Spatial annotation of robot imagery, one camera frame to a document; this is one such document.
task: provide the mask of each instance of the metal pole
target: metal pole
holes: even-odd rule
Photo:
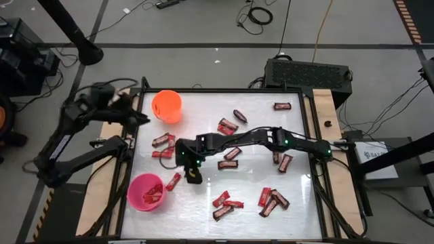
[[[79,60],[83,65],[92,65],[101,61],[104,52],[87,40],[73,17],[63,7],[59,0],[38,0],[39,4],[52,17],[63,33],[75,44],[79,51]]]

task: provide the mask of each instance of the white sticker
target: white sticker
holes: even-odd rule
[[[69,142],[69,138],[71,138],[71,135],[66,135],[62,138],[59,145],[56,147],[52,155],[50,156],[50,159],[55,159],[58,157],[60,152],[62,152],[63,148],[66,146],[66,144]]]

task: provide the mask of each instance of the pink bowl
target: pink bowl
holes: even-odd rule
[[[160,200],[156,203],[145,203],[143,199],[145,193],[158,184],[163,185]],[[163,180],[155,174],[145,173],[137,176],[131,182],[127,192],[127,199],[131,206],[139,211],[153,211],[164,202],[165,194],[166,189]]]

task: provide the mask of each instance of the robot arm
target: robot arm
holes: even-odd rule
[[[129,133],[149,122],[146,115],[132,109],[132,98],[127,94],[120,95],[119,99],[109,106],[114,94],[113,86],[96,83],[91,88],[90,95],[81,94],[77,100],[62,107],[58,127],[33,161],[38,168],[37,177],[47,186],[59,187],[66,183],[73,173],[107,156],[125,156],[128,143],[119,136],[113,136],[97,149],[70,161],[57,162],[71,138],[83,130],[90,121],[120,123]]]
[[[202,176],[198,168],[201,162],[205,161],[205,157],[221,153],[227,148],[248,145],[263,145],[273,152],[280,153],[289,149],[301,150],[326,161],[333,158],[328,141],[313,142],[296,138],[290,131],[281,127],[259,127],[232,136],[208,133],[196,136],[196,140],[179,139],[175,144],[176,164],[184,166],[188,183],[200,184]]]

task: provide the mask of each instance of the red candy wrapper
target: red candy wrapper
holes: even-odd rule
[[[247,118],[238,110],[234,110],[233,114],[236,116],[237,119],[239,119],[240,121],[242,121],[243,123],[247,123]]]
[[[235,125],[234,123],[230,122],[229,120],[223,118],[222,120],[220,120],[220,122],[218,123],[219,125],[224,125],[229,129],[232,129],[234,132],[237,131],[238,129],[238,125]]]
[[[281,158],[280,152],[273,152],[273,163],[274,164],[280,164],[280,158]]]
[[[282,163],[279,166],[279,172],[280,173],[286,173],[286,169],[288,168],[288,165],[291,163],[293,159],[293,156],[284,155],[282,159]]]
[[[218,170],[221,169],[237,169],[238,168],[238,160],[234,161],[219,161],[217,164]]]
[[[216,200],[212,202],[212,205],[214,205],[214,207],[218,207],[222,205],[224,200],[228,199],[229,197],[231,196],[229,196],[229,192],[226,190]]]
[[[239,201],[224,201],[223,206],[232,206],[232,207],[238,207],[238,208],[244,208],[244,203]]]
[[[270,201],[267,203],[267,205],[264,207],[264,209],[259,213],[262,217],[268,217],[270,216],[272,210],[276,207],[278,202],[273,197],[270,199]]]
[[[262,189],[262,193],[260,194],[258,206],[265,207],[265,203],[267,203],[267,199],[269,198],[271,188],[264,187]]]
[[[169,140],[169,133],[166,133],[158,138],[155,138],[152,141],[152,146],[153,147],[161,146],[162,144],[165,144],[168,140]]]
[[[175,150],[175,136],[169,135],[169,149],[167,151],[173,152]]]
[[[153,158],[159,158],[160,155],[162,158],[164,159],[171,159],[172,158],[172,152],[169,151],[169,149],[165,150],[163,153],[159,152],[159,151],[153,151],[152,152],[152,157]]]
[[[290,110],[292,106],[289,102],[286,103],[275,102],[273,108],[274,110]]]
[[[235,133],[235,130],[224,125],[218,125],[217,130],[222,132],[226,136],[232,136]]]
[[[232,206],[222,207],[221,209],[217,209],[216,211],[212,212],[212,217],[215,219],[215,221],[219,221],[224,215],[229,214],[232,211]]]
[[[280,204],[280,206],[283,207],[283,209],[288,209],[288,207],[290,206],[290,202],[286,200],[286,198],[283,197],[280,192],[278,192],[276,189],[273,189],[271,190],[270,194]]]
[[[179,173],[176,173],[174,177],[170,180],[169,184],[165,186],[165,189],[168,191],[172,191],[179,180],[181,180],[181,175]]]
[[[239,149],[239,147],[237,146],[236,148],[234,148],[231,152],[228,152],[228,154],[226,154],[224,156],[224,159],[230,161],[232,159],[234,159],[236,156],[238,156],[238,154],[242,153],[243,151],[241,149]]]

